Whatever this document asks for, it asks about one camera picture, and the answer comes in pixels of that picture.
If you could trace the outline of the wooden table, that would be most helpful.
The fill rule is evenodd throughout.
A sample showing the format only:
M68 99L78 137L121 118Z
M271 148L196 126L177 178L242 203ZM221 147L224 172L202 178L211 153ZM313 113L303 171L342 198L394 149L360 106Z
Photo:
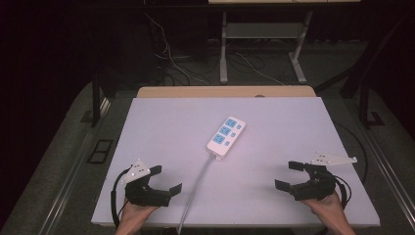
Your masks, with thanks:
M142 87L138 98L315 97L312 87L289 86L156 86Z

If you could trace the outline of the person's left hand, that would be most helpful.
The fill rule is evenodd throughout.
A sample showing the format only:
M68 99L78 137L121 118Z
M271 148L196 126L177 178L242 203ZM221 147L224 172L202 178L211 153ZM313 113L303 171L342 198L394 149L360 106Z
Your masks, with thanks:
M141 229L150 215L158 207L141 207L127 202L123 211L118 227L132 227Z

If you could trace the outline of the black metal stand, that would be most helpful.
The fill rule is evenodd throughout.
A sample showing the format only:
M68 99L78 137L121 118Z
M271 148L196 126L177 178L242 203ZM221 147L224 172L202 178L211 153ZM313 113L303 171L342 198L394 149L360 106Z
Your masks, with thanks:
M371 126L383 126L385 124L377 112L369 111L369 93L370 80L365 79L360 86L359 120L367 129Z

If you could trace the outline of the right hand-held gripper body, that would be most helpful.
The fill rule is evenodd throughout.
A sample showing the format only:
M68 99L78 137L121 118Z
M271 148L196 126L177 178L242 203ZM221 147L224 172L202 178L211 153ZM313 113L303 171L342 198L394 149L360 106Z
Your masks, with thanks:
M332 195L336 187L335 176L327 169L332 165L355 164L356 157L342 157L333 154L317 152L309 163L304 164L304 170L309 175L309 180L291 186L290 194L296 201L308 199L322 200Z

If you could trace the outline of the black floor frame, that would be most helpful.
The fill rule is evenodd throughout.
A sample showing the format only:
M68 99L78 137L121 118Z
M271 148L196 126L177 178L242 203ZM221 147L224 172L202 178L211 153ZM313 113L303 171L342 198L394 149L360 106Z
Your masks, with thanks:
M106 162L107 157L113 146L113 139L99 139L87 159L89 164L102 165Z

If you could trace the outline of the grey metal desk frame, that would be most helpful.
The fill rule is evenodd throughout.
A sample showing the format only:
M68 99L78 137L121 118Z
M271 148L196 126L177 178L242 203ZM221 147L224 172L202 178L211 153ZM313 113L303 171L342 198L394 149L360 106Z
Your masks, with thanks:
M295 23L232 23L226 12L222 13L219 81L228 83L226 46L228 39L295 39L296 48L288 56L299 83L306 83L299 56L305 41L313 12L305 13L302 22Z

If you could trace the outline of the person's right hand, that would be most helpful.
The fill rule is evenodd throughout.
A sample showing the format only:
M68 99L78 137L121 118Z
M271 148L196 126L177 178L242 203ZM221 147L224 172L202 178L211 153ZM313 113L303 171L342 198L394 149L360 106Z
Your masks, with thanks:
M349 226L340 198L336 192L322 200L303 200L320 221L327 227Z

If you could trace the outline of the aluminium floor rail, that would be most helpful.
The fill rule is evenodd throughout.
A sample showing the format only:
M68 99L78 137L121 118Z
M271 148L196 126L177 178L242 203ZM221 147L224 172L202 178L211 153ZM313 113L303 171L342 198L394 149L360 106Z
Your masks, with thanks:
M79 173L86 164L90 155L92 144L96 141L99 129L103 123L111 102L104 98L98 102L98 120L93 127L90 127L80 145L74 163L71 165L69 174L66 177L57 197L53 200L52 208L49 210L37 235L53 235L59 220L68 204L69 197L73 192Z
M386 179L393 196L406 217L406 220L415 231L415 203L412 202L409 194L404 189L390 162L387 160L387 156L383 152L381 145L376 141L374 135L366 128L362 130L362 134L368 142L371 152L374 155L375 162Z

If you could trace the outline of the white power strip blue sockets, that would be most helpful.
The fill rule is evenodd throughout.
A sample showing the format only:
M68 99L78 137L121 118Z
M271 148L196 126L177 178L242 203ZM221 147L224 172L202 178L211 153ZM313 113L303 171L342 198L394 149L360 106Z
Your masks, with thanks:
M228 117L207 143L207 149L217 161L225 158L232 146L239 139L246 123L236 117Z

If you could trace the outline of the white foam board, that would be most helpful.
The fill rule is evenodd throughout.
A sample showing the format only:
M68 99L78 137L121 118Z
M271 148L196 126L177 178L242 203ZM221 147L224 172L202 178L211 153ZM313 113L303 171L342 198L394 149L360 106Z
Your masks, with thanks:
M229 117L246 123L224 159L207 143ZM182 184L168 207L148 219L152 227L306 227L318 225L309 209L274 180L308 180L289 161L308 163L319 153L345 156L346 150L323 101L296 98L136 98L92 216L110 226L111 193L124 200L117 176L137 160L161 165L150 180L154 189Z

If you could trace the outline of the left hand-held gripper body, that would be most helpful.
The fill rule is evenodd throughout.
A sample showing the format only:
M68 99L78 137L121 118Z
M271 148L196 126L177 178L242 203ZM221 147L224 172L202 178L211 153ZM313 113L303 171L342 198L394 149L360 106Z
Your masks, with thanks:
M168 191L150 187L150 167L137 160L121 179L125 186L125 198L133 205L141 207L167 207L170 201Z

